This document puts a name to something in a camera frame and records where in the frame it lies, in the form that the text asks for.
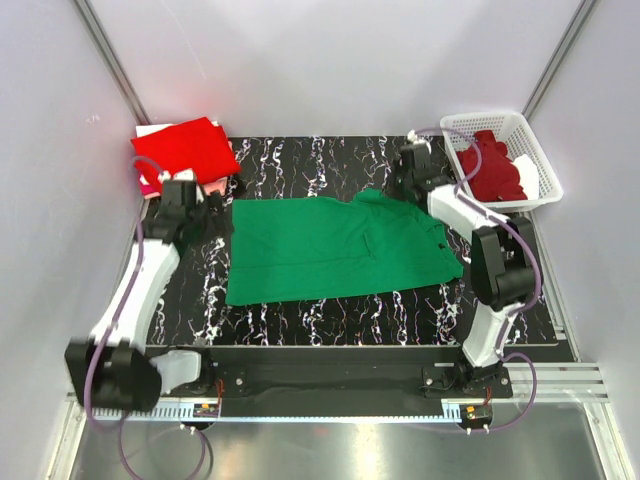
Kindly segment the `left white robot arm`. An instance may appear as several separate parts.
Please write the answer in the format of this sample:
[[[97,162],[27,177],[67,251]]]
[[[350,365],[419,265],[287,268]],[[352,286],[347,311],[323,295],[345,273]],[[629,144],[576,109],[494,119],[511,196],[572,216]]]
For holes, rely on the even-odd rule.
[[[69,342],[64,359],[79,403],[122,412],[149,412],[184,386],[196,396],[215,386],[201,353],[172,348],[151,357],[147,334],[157,304],[187,250],[207,232],[231,230],[224,202],[206,193],[193,170],[167,175],[156,213],[136,226],[129,261],[101,319],[86,339]]]

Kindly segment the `green t shirt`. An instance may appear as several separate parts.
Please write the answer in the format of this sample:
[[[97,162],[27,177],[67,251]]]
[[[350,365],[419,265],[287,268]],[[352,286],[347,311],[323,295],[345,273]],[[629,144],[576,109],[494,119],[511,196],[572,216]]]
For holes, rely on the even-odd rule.
[[[231,306],[366,296],[464,273],[442,223],[375,189],[349,202],[236,200],[232,223]]]

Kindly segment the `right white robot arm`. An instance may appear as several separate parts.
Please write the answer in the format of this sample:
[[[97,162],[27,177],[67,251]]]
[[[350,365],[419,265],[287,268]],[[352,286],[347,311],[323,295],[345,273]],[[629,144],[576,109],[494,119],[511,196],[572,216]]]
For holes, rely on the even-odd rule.
[[[418,137],[400,148],[391,192],[470,244],[470,280],[478,303],[459,359],[444,374],[442,389],[476,396],[501,376],[511,327],[540,295],[534,227],[525,218],[510,219],[466,195],[433,164],[430,143]]]

